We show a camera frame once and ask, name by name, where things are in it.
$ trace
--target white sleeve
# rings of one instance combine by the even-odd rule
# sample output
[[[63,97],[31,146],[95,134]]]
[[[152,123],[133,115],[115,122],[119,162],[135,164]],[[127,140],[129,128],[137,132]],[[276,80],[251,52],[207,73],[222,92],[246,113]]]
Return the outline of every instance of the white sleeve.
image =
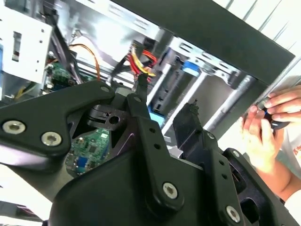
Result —
[[[292,217],[301,225],[301,190],[292,194],[285,202],[284,206],[287,208]]]

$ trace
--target silver screw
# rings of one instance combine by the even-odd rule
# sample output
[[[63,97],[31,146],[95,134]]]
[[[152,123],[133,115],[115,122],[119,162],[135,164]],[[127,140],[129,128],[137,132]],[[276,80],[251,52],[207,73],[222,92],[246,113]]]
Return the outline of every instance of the silver screw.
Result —
[[[236,157],[239,157],[239,154],[237,151],[233,151],[233,154],[236,156]]]
[[[41,141],[47,146],[58,146],[62,142],[62,137],[55,132],[46,132],[42,135]]]
[[[25,131],[26,126],[20,121],[7,121],[2,125],[4,132],[10,134],[20,134]]]
[[[107,93],[110,91],[110,90],[109,90],[108,88],[106,88],[105,86],[102,86],[101,89],[102,89],[103,91],[107,92]]]
[[[210,139],[214,139],[214,136],[211,133],[207,133]]]
[[[141,102],[141,99],[138,98],[138,97],[134,97],[134,99],[135,99],[136,101],[138,101],[138,102]]]
[[[178,191],[175,186],[171,183],[164,183],[163,184],[163,191],[170,199],[176,199],[178,197]]]
[[[236,223],[240,221],[240,216],[237,213],[236,209],[234,209],[232,206],[227,206],[226,211],[228,216]]]

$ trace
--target circuit board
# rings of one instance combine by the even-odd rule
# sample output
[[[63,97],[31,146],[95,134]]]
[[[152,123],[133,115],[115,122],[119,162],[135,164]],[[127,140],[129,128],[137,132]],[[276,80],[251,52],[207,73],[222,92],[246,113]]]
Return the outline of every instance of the circuit board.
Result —
[[[80,137],[71,145],[66,168],[72,175],[81,175],[101,165],[109,156],[109,131],[97,129],[95,133]]]
[[[55,92],[75,85],[75,80],[64,70],[60,63],[54,63],[49,69],[48,77],[52,87],[49,92]],[[95,78],[82,76],[83,81]],[[71,144],[65,165],[72,176],[79,176],[104,163],[109,156],[109,131],[97,129],[93,134],[80,137]]]

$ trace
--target green circuit board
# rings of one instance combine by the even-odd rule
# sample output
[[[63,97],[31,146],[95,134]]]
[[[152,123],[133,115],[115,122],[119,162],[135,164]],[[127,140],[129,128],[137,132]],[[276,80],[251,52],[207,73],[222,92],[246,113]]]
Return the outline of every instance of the green circuit board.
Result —
[[[80,137],[72,143],[65,162],[66,168],[69,172],[81,175],[104,163],[108,156],[109,131],[97,129],[93,134]]]
[[[53,64],[53,79],[62,80],[62,79],[70,79],[71,76],[69,73],[62,68],[61,64],[56,63]]]

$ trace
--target hand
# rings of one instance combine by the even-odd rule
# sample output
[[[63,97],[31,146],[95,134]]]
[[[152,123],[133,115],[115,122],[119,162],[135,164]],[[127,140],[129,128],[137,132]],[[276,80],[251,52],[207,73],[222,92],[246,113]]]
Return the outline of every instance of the hand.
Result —
[[[301,123],[301,85],[271,93],[265,107],[272,119]]]
[[[258,170],[268,173],[274,166],[283,142],[284,131],[277,130],[273,135],[269,121],[263,117],[264,112],[252,106],[246,120],[240,118],[240,129],[251,164]]]

